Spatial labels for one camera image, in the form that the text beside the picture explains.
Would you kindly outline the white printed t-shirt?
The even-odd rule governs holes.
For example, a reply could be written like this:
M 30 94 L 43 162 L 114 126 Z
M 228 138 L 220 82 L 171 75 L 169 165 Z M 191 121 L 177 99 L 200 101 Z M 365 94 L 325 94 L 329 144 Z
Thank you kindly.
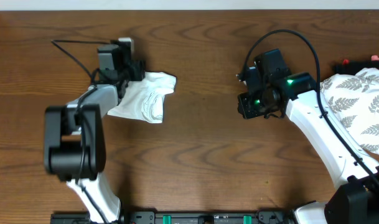
M 160 124 L 164 117 L 164 99 L 175 89 L 176 77 L 164 72 L 145 72 L 142 81 L 128 83 L 118 106 L 108 115 Z

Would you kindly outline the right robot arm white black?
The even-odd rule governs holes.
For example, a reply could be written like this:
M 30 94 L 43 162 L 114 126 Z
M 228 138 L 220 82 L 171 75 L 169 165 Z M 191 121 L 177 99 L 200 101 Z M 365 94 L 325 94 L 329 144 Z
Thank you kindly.
M 278 49 L 254 58 L 238 76 L 248 91 L 238 95 L 245 119 L 281 112 L 306 136 L 326 166 L 335 194 L 292 211 L 286 223 L 379 223 L 379 162 L 346 132 L 307 72 L 292 74 Z

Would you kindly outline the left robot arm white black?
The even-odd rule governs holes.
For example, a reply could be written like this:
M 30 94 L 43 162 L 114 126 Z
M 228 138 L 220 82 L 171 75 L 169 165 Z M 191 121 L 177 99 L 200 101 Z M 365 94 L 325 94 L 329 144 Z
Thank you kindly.
M 129 37 L 97 44 L 99 66 L 87 72 L 87 91 L 65 105 L 45 110 L 45 170 L 65 182 L 87 208 L 86 212 L 55 212 L 51 223 L 124 223 L 127 219 L 103 173 L 102 119 L 119 105 L 129 82 L 145 77 L 145 62 L 133 59 L 134 42 Z

